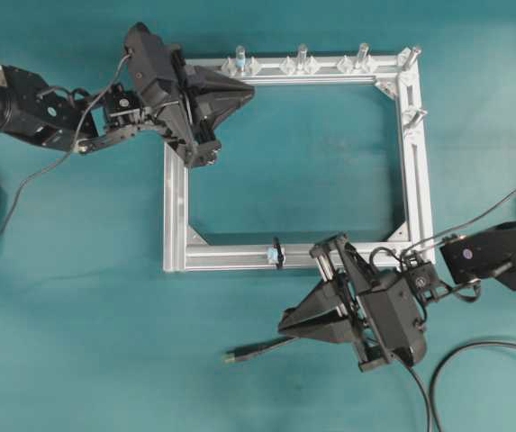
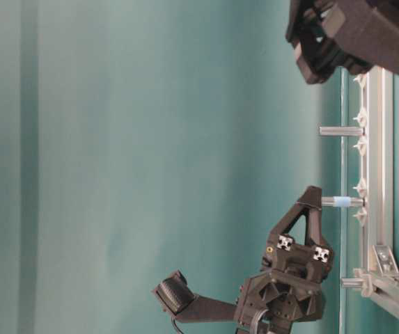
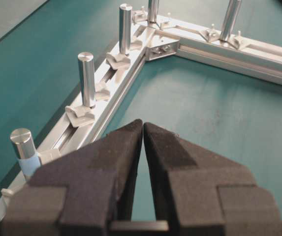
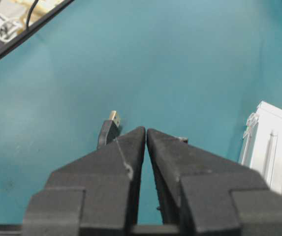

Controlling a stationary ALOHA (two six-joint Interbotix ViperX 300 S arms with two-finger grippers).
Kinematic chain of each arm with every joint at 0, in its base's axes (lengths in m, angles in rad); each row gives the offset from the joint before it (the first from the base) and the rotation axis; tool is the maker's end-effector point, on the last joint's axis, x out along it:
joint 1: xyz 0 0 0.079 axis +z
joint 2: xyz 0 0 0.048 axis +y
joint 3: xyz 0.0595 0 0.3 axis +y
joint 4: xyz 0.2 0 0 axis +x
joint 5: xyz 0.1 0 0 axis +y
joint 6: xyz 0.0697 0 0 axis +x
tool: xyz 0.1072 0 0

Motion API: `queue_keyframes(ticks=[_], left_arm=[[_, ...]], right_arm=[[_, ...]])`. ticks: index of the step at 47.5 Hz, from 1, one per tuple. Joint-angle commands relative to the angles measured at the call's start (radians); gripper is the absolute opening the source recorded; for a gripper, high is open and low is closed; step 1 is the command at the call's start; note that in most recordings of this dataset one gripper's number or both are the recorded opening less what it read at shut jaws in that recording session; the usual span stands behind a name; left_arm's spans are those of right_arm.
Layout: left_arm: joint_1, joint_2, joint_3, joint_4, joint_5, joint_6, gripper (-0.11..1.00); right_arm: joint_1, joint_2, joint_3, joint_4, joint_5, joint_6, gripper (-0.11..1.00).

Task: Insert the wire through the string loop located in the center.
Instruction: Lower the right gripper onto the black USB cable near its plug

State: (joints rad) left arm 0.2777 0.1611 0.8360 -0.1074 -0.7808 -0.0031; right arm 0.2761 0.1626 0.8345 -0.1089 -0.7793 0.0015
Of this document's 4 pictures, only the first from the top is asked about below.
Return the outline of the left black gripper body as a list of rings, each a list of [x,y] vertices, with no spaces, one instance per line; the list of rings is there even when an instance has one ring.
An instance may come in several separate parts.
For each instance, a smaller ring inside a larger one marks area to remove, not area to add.
[[[104,97],[106,136],[126,140],[142,131],[154,131],[186,167],[216,162],[222,149],[213,131],[194,134],[194,97],[186,91],[187,64],[181,48],[135,23],[123,41],[126,66],[133,88],[113,85]]]

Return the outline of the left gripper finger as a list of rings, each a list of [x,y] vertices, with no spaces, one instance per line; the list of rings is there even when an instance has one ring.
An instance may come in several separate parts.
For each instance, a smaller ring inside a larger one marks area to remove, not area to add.
[[[197,96],[194,98],[194,134],[213,131],[246,102],[245,96]]]
[[[254,97],[255,89],[252,85],[237,79],[225,76],[208,67],[185,65],[186,91],[196,98],[201,95],[236,95],[239,102],[245,104]]]

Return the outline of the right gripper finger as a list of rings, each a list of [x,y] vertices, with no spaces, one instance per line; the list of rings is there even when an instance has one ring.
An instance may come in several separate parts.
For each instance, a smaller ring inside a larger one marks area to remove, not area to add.
[[[309,320],[343,303],[336,281],[320,281],[295,307],[284,312],[283,320]]]
[[[354,339],[349,320],[338,314],[325,314],[294,324],[280,322],[278,332],[289,337],[309,338],[333,344],[350,343]]]

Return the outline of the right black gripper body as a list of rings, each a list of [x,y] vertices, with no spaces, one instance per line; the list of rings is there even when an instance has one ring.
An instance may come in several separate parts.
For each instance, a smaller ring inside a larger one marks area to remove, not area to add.
[[[427,352],[424,336],[429,303],[442,286],[434,265],[416,257],[380,270],[375,253],[364,259],[345,234],[315,244],[310,256],[323,286],[337,295],[338,314],[348,323],[358,367],[367,372],[399,359],[418,364]]]

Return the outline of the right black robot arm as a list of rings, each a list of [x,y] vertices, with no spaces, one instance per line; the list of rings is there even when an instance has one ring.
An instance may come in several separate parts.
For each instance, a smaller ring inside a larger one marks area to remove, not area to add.
[[[452,234],[441,241],[440,252],[453,285],[416,251],[402,252],[394,257],[395,268],[380,270],[344,233],[314,244],[310,256],[321,280],[296,307],[285,310],[278,342],[350,343],[363,372],[393,358],[418,364],[427,350],[426,308],[441,299],[439,288],[447,295],[458,296],[463,289],[478,293],[482,280],[495,279],[516,292],[516,221],[476,234]]]

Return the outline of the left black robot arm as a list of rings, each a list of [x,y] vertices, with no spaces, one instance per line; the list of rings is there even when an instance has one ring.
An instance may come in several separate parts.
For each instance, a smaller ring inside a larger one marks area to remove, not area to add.
[[[254,96],[253,86],[189,65],[142,22],[123,43],[133,87],[113,84],[102,97],[49,86],[38,74],[0,66],[0,132],[37,147],[79,154],[155,131],[187,167],[215,162],[215,129]]]

